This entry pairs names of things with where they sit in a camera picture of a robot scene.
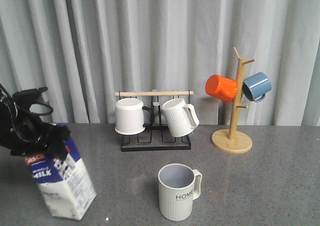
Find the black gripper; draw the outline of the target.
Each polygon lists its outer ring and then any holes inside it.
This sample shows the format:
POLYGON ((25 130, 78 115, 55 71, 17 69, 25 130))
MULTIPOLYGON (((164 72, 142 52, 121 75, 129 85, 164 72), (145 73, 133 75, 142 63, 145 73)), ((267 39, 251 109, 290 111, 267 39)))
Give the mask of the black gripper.
POLYGON ((0 88, 0 145, 9 149, 12 155, 43 150, 47 145, 47 154, 66 159, 65 141, 70 136, 69 128, 49 126, 41 119, 41 116, 50 115, 50 105, 41 99, 47 90, 47 87, 39 87, 11 95, 4 87, 0 88))

